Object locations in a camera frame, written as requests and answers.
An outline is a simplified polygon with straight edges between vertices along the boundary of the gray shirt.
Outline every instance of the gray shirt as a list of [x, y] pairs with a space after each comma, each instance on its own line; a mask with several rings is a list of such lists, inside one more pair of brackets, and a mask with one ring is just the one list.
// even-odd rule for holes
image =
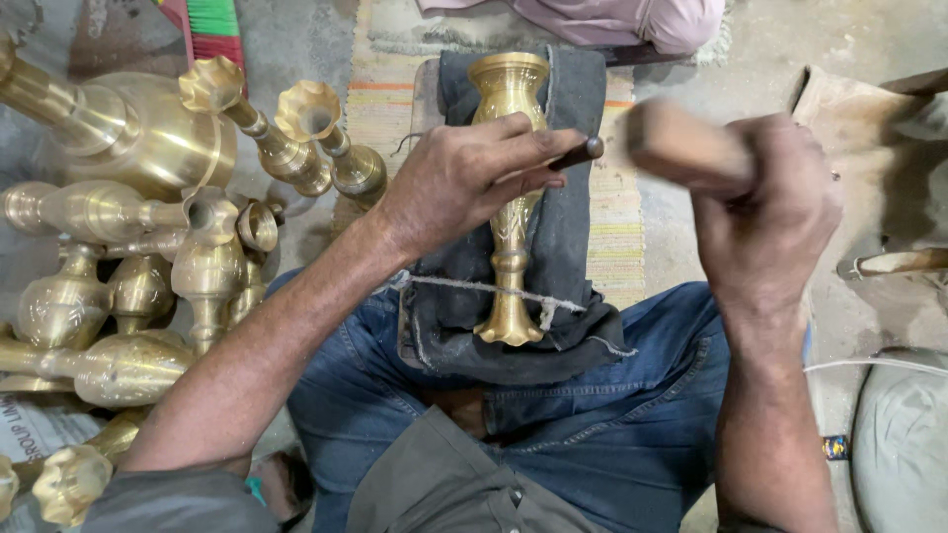
[[[222, 470], [120, 472], [82, 533], [280, 531], [244, 480]], [[409, 426], [355, 490], [347, 533], [609, 533], [508, 467], [437, 407]]]

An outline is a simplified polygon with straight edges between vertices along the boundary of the rope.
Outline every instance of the rope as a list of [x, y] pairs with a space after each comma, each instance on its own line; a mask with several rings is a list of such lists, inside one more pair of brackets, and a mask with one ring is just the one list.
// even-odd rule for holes
[[379, 287], [375, 292], [381, 292], [382, 290], [388, 288], [394, 288], [401, 290], [408, 286], [410, 283], [417, 284], [430, 284], [430, 285], [445, 285], [453, 286], [458, 288], [468, 288], [474, 290], [483, 290], [487, 292], [502, 292], [504, 294], [510, 294], [513, 296], [519, 296], [524, 300], [532, 300], [538, 302], [542, 308], [542, 312], [539, 315], [539, 328], [540, 330], [547, 332], [550, 331], [550, 326], [553, 324], [553, 316], [556, 313], [558, 307], [567, 309], [574, 313], [581, 313], [586, 311], [586, 307], [582, 305], [577, 305], [568, 300], [559, 300], [552, 296], [540, 296], [538, 294], [533, 294], [523, 290], [515, 288], [503, 288], [496, 285], [488, 284], [479, 284], [474, 282], [461, 282], [458, 280], [450, 280], [448, 278], [436, 278], [434, 276], [415, 276], [412, 275], [407, 270], [399, 270], [394, 276], [391, 276], [389, 280]]

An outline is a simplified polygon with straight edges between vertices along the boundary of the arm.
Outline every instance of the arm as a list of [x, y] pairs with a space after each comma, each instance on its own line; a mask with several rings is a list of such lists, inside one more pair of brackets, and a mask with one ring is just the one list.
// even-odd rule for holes
[[756, 192], [739, 206], [692, 197], [699, 254], [731, 347], [718, 418], [720, 521], [836, 531], [802, 368], [801, 301], [841, 219], [841, 186], [810, 131], [789, 117], [732, 127], [754, 144]]
[[246, 458], [314, 351], [359, 302], [508, 201], [565, 185], [563, 174], [538, 165], [584, 141], [575, 130], [532, 133], [522, 113], [425, 134], [379, 203], [162, 397], [119, 468], [246, 475]]

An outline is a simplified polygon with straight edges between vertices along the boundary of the man's left hand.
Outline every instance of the man's left hand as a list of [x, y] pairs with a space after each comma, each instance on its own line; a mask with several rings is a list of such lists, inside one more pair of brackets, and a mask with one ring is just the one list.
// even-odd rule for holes
[[477, 228], [518, 196], [563, 187], [566, 176], [543, 163], [586, 136], [572, 129], [532, 130], [523, 113], [431, 129], [368, 217], [412, 261]]

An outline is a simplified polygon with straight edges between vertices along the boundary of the white cable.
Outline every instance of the white cable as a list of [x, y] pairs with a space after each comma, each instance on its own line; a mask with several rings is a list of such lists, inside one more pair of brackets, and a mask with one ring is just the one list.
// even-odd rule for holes
[[849, 358], [838, 361], [822, 362], [819, 364], [814, 364], [803, 369], [803, 372], [812, 372], [814, 370], [822, 370], [824, 368], [830, 368], [833, 366], [843, 366], [847, 364], [882, 364], [885, 366], [897, 366], [899, 368], [907, 368], [909, 370], [918, 370], [921, 372], [927, 372], [929, 374], [934, 374], [936, 376], [948, 377], [948, 369], [939, 368], [937, 366], [931, 366], [927, 364], [922, 364], [919, 362], [906, 361], [901, 359], [893, 358]]

